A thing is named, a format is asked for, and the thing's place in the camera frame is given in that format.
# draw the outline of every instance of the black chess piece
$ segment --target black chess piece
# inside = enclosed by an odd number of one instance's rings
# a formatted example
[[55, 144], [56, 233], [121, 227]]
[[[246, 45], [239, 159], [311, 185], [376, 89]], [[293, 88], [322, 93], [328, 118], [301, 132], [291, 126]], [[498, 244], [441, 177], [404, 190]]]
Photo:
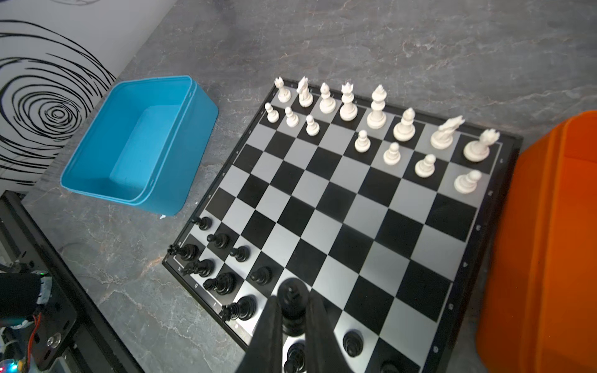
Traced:
[[228, 245], [228, 235], [224, 233], [218, 233], [216, 235], [208, 235], [207, 241], [213, 242], [216, 249], [223, 249]]
[[282, 332], [290, 337], [304, 333], [305, 311], [309, 302], [309, 290], [297, 278], [284, 280], [278, 289], [278, 302], [282, 310]]
[[298, 342], [290, 346], [286, 358], [286, 362], [284, 363], [284, 373], [304, 372], [306, 365], [304, 361], [303, 343]]
[[170, 255], [179, 255], [182, 260], [189, 261], [197, 258], [197, 255], [199, 255], [199, 248], [191, 243], [187, 243], [182, 247], [178, 245], [170, 245], [168, 253]]
[[400, 370], [392, 362], [385, 362], [381, 365], [379, 373], [400, 373]]
[[230, 294], [234, 290], [236, 280], [231, 273], [221, 273], [215, 279], [207, 279], [203, 283], [203, 289], [215, 290], [220, 295]]
[[246, 246], [240, 246], [239, 248], [230, 249], [230, 256], [235, 257], [237, 261], [245, 261], [249, 259], [251, 250]]
[[247, 295], [246, 297], [242, 297], [236, 303], [230, 303], [226, 306], [222, 306], [222, 310], [220, 311], [220, 317], [222, 321], [228, 320], [248, 320], [255, 314], [255, 310], [257, 309], [257, 302], [255, 301], [255, 297], [252, 295]]
[[211, 219], [207, 216], [198, 220], [193, 220], [193, 223], [195, 223], [201, 230], [208, 230], [211, 227]]
[[196, 273], [201, 277], [211, 275], [214, 270], [214, 262], [211, 259], [203, 259], [202, 261], [192, 261], [187, 264], [180, 273], [183, 275], [191, 275]]
[[363, 352], [363, 338], [354, 330], [344, 334], [342, 346], [350, 357], [359, 356]]
[[251, 280], [258, 285], [267, 285], [272, 280], [272, 270], [268, 267], [261, 267], [251, 274]]

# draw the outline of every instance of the white chess piece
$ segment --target white chess piece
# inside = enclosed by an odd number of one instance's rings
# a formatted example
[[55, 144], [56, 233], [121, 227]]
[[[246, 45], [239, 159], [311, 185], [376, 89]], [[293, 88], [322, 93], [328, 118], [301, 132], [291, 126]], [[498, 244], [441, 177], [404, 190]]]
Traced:
[[269, 102], [265, 103], [265, 111], [267, 111], [267, 121], [270, 123], [275, 123], [280, 119], [280, 113], [277, 110], [274, 110], [272, 104]]
[[344, 105], [340, 108], [340, 117], [343, 121], [351, 121], [356, 118], [357, 109], [356, 105], [352, 103], [355, 99], [355, 95], [352, 94], [353, 85], [346, 82], [342, 86], [342, 102]]
[[319, 123], [315, 122], [315, 118], [311, 114], [307, 115], [307, 135], [315, 136], [319, 133]]
[[387, 97], [386, 90], [380, 84], [377, 86], [375, 91], [371, 94], [373, 102], [371, 103], [371, 113], [367, 116], [367, 125], [374, 130], [383, 127], [386, 124], [386, 114], [383, 112], [383, 108], [386, 107], [384, 101]]
[[330, 94], [330, 87], [323, 83], [321, 85], [321, 101], [319, 102], [319, 109], [323, 114], [329, 114], [336, 108], [336, 100]]
[[359, 137], [355, 140], [355, 149], [359, 153], [365, 153], [371, 146], [371, 140], [367, 137], [366, 130], [359, 131]]
[[414, 172], [419, 177], [430, 177], [435, 172], [435, 160], [435, 155], [427, 154], [425, 158], [415, 164]]
[[313, 103], [313, 95], [309, 92], [309, 80], [306, 76], [298, 82], [298, 103], [302, 107], [309, 107]]
[[394, 137], [398, 141], [408, 141], [414, 136], [414, 110], [409, 107], [402, 113], [400, 122], [394, 126]]
[[462, 194], [469, 194], [477, 188], [477, 182], [481, 179], [481, 173], [473, 170], [465, 175], [460, 175], [454, 180], [454, 187]]
[[278, 100], [280, 100], [281, 103], [288, 102], [290, 100], [291, 94], [290, 91], [284, 86], [284, 81], [282, 80], [282, 77], [277, 77], [273, 83], [278, 88]]
[[391, 143], [390, 147], [383, 152], [383, 161], [386, 165], [395, 165], [400, 161], [400, 152], [398, 151], [400, 147], [398, 143]]
[[483, 161], [489, 155], [489, 147], [500, 138], [500, 133], [494, 129], [485, 130], [479, 140], [471, 141], [464, 147], [464, 156], [471, 162]]
[[431, 135], [431, 145], [436, 149], [446, 149], [454, 141], [454, 131], [464, 123], [462, 115], [450, 118], [438, 127], [438, 130]]
[[296, 115], [289, 106], [284, 109], [284, 112], [286, 113], [286, 124], [289, 127], [294, 127], [299, 124], [299, 116]]

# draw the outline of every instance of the chessboard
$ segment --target chessboard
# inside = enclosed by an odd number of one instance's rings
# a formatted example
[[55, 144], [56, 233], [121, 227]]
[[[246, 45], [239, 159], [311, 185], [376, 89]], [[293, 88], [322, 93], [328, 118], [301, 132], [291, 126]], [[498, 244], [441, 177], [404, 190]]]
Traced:
[[[416, 112], [414, 136], [399, 142], [401, 158], [388, 165], [383, 155], [396, 141], [393, 127], [405, 107], [386, 104], [386, 124], [374, 130], [367, 124], [371, 99], [355, 97], [356, 118], [344, 121], [341, 92], [331, 90], [336, 108], [323, 113], [320, 88], [309, 85], [313, 102], [303, 107], [297, 83], [284, 79], [291, 93], [286, 103], [272, 88], [164, 266], [244, 349], [268, 297], [284, 280], [299, 278], [323, 297], [355, 373], [379, 372], [387, 361], [404, 373], [443, 371], [522, 138], [501, 133], [486, 159], [471, 162], [463, 149], [485, 128], [465, 122], [452, 144], [438, 150], [430, 139], [446, 119]], [[266, 103], [279, 114], [273, 123]], [[286, 107], [298, 116], [298, 125], [287, 125]], [[319, 124], [317, 135], [307, 133], [307, 115]], [[370, 139], [363, 153], [355, 150], [360, 130]], [[415, 165], [431, 153], [435, 172], [419, 177]], [[454, 180], [472, 170], [482, 175], [474, 192], [456, 191]], [[223, 242], [214, 237], [222, 233], [227, 242], [218, 248]], [[243, 246], [242, 254], [230, 253]], [[202, 268], [205, 277], [184, 274], [185, 267], [203, 260], [211, 261]], [[266, 284], [251, 277], [264, 267], [270, 275]], [[227, 294], [204, 288], [224, 273], [234, 278]], [[256, 300], [251, 318], [220, 319], [224, 305], [247, 295]], [[363, 345], [350, 357], [342, 340], [354, 330]], [[304, 335], [285, 336], [283, 362], [289, 346], [301, 339]]]

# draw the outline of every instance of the orange plastic container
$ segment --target orange plastic container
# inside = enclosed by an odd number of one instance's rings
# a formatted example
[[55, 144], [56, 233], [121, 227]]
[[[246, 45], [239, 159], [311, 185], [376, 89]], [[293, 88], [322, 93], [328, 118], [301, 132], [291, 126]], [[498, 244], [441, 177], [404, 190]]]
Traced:
[[518, 159], [477, 351], [492, 373], [597, 372], [597, 111]]

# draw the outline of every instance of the gray table surface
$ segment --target gray table surface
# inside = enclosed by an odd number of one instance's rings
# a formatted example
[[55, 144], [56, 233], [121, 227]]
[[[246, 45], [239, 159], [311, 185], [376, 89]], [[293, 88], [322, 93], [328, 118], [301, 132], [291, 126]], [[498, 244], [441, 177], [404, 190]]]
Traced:
[[[243, 352], [161, 266], [273, 79], [377, 84], [389, 102], [514, 132], [528, 147], [597, 107], [591, 0], [180, 0], [121, 74], [193, 77], [220, 108], [174, 217], [70, 193], [60, 174], [87, 120], [24, 204], [146, 372], [233, 372]], [[475, 351], [485, 264], [448, 371]]]

